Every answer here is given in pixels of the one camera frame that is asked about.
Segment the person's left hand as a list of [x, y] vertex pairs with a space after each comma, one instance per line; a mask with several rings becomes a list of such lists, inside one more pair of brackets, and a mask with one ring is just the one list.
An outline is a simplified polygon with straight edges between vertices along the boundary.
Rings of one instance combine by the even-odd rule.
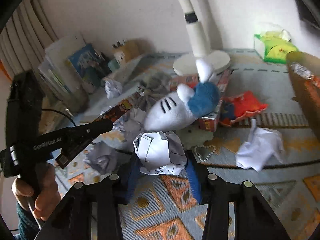
[[[40, 192], [36, 193], [37, 197], [34, 200], [34, 208], [31, 212], [42, 221], [46, 221], [50, 217], [61, 200], [55, 177], [55, 168], [52, 164], [39, 164], [37, 166]], [[21, 178], [16, 178], [11, 188], [20, 207], [30, 212], [28, 200], [33, 200], [34, 189]]]

